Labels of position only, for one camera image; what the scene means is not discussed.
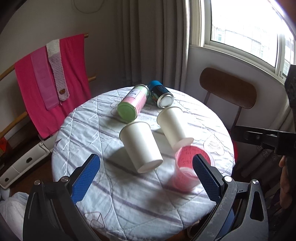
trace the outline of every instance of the cylindrical container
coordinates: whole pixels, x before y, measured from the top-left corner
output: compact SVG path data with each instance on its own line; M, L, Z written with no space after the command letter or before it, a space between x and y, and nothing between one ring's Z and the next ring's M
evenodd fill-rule
M138 173L157 168L163 158L152 135L149 124L134 121L122 128L119 138Z
M181 147L175 154L175 171L171 178L175 188L187 192L200 183L192 167L192 159L196 154L201 154L210 165L215 166L212 156L197 146Z
M166 87L157 80L153 80L149 83L148 89L151 92L151 97L157 104L158 108L166 108L172 105L174 102L174 96Z
M171 106L163 109L156 121L174 151L193 143L194 138L190 134L188 122L181 108Z
M141 112L149 95L150 91L145 85L139 84L133 87L117 106L117 112L120 117L127 122L134 121Z

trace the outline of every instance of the cable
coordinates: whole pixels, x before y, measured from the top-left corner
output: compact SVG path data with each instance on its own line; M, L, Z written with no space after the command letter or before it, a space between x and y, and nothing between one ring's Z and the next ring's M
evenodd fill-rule
M102 7L102 5L103 5L104 2L105 2L105 0L102 1L102 3L100 4L99 8L97 10L95 10L95 11L92 11L92 12L83 12L83 11L81 11L81 10L79 10L77 8L76 3L75 3L75 0L73 0L74 7L77 9L77 11L79 11L81 13L84 13L84 14L90 14L90 13L98 12L101 9L101 7Z

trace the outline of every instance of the brown button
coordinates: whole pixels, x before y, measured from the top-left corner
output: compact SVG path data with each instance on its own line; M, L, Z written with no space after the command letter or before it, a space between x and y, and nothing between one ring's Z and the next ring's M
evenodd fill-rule
M60 93L61 95L63 95L63 94L66 93L66 90L65 90L65 89L62 89L62 90L59 91L59 93Z

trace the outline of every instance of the blue cap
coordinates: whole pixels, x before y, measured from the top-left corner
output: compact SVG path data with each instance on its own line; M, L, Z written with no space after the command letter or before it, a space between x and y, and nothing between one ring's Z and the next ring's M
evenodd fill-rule
M157 85L162 85L162 83L160 83L158 80L153 80L148 84L148 89L151 91L153 89L154 86Z

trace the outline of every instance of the can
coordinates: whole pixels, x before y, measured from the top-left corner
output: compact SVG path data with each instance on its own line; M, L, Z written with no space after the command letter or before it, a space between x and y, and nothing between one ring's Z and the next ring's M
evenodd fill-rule
M117 112L120 117L127 122L134 121L141 112L149 95L150 91L147 86L138 84L133 87L117 106Z
M172 93L157 80L153 80L149 83L148 88L151 92L151 97L157 104L158 108L166 108L172 105L174 102L174 96Z

